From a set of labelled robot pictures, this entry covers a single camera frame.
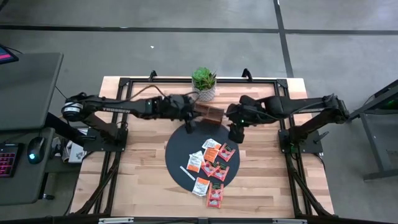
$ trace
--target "round black mat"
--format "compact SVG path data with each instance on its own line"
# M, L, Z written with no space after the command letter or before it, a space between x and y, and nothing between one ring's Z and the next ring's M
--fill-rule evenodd
M229 171L226 175L224 181L221 181L215 177L207 177L205 172L200 169L199 173L188 170L188 172L196 179L201 177L206 180L210 180L212 183L222 183L226 187L235 177L239 169L239 149L238 145L228 139L228 130L224 126L218 126L206 122L197 123L197 126L193 133L188 134L185 130L185 125L177 128L171 135L167 146L166 146L166 166L170 175L173 177L174 181L178 183L182 188L193 190L195 181L192 180L180 166L187 168L189 154L193 154L199 150L203 153L205 150L201 147L205 141L209 138L214 139L220 144L227 143L233 149L235 153L232 155L231 159L226 162L219 156L216 157L216 162L221 162L229 166Z

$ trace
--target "potted plant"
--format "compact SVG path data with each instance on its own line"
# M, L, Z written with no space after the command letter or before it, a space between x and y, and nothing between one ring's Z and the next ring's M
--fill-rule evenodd
M210 101L216 95L216 73L208 68L200 67L192 74L192 90L198 93L198 100Z

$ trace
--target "concrete floor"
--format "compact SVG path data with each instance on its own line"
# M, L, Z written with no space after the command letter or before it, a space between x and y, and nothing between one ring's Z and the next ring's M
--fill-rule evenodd
M286 29L397 30L396 1L279 0ZM12 0L0 12L10 24L277 29L272 0ZM0 43L24 53L63 52L57 86L65 95L95 94L105 75L190 75L198 66L221 76L286 77L279 34L54 32L0 30ZM309 97L337 94L353 111L398 76L398 35L287 35L294 77ZM60 113L55 93L51 112ZM363 182L377 170L362 124L328 125L322 140L335 213L397 222L398 178ZM1 207L0 219L62 215L74 177L54 177L51 206Z

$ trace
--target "computer keyboard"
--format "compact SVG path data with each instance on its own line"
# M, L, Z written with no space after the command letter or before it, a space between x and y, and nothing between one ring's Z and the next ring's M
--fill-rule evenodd
M12 177L17 168L23 144L0 144L0 177Z

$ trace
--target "wooden table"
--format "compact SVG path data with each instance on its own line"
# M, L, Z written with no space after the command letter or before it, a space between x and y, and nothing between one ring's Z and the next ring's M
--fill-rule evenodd
M115 98L120 77L104 77L100 96ZM287 79L291 98L306 98L301 78ZM188 93L190 83L154 83L166 95ZM147 86L135 83L133 94ZM150 88L137 98L156 96ZM227 108L238 103L241 95L263 98L274 95L270 84L218 83L216 97L208 104ZM97 115L111 122L112 113ZM310 119L309 114L295 115L296 124ZM128 116L129 137L122 153L118 181L114 195L112 216L135 217L293 217L292 199L285 157L280 153L277 131L279 123L245 129L245 140L239 146L241 163L236 177L225 188L222 208L206 208L205 197L197 197L182 189L171 178L165 165L165 147L170 135L183 123L169 120L146 121ZM95 152L83 161L71 212L77 211L97 187L103 152ZM328 184L322 163L310 154L303 155L307 185L327 211L333 213ZM297 186L300 208L304 211L302 191ZM105 207L108 190L103 199Z

